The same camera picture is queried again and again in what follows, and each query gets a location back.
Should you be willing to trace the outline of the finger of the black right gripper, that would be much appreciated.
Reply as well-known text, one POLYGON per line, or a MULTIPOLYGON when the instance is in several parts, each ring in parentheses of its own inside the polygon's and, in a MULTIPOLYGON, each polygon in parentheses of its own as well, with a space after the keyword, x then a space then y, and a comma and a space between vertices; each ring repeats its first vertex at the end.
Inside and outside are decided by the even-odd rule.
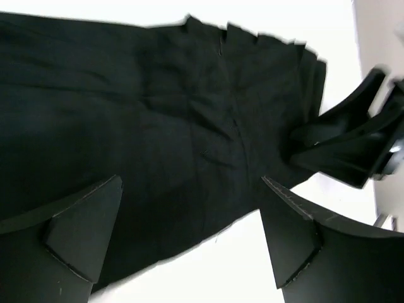
POLYGON ((294 129, 290 139, 310 147, 343 135, 370 119, 369 107, 372 105, 386 73, 382 69, 372 69, 361 84, 339 104, 294 129))
POLYGON ((362 188, 374 178, 376 133, 386 126, 403 126, 403 80, 393 80, 382 109, 361 126, 310 147, 291 140, 297 149, 291 153, 290 162, 362 188))

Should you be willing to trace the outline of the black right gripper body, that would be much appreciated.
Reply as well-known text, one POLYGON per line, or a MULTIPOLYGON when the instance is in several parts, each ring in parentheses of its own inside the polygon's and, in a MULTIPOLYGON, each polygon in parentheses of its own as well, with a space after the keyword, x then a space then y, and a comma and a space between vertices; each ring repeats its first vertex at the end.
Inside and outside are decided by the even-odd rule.
POLYGON ((377 133, 374 180, 393 175, 403 161, 403 126, 386 126, 377 133))

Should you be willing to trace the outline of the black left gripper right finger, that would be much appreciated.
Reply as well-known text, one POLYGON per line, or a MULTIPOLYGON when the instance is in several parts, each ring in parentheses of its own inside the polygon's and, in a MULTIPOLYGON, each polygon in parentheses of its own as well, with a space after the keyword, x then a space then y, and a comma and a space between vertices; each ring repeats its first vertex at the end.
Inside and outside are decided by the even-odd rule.
POLYGON ((402 302, 403 234, 308 201, 264 177, 260 213, 285 302, 402 302))

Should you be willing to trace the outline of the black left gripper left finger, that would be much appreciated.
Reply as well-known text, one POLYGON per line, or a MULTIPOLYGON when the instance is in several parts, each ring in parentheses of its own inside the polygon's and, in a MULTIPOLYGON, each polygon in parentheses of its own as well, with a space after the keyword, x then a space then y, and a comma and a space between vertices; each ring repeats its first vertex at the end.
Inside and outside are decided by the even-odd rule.
POLYGON ((1 220, 1 302, 88 302, 121 204, 114 175, 1 220))

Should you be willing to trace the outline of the black pleated skirt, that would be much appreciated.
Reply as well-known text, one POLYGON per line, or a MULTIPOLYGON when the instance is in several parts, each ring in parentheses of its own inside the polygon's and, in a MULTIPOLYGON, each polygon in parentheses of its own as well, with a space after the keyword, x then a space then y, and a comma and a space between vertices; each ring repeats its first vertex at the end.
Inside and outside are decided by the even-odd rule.
POLYGON ((95 290, 254 211, 319 114, 326 63, 305 44, 218 28, 1 14, 1 217, 112 175, 123 195, 95 290))

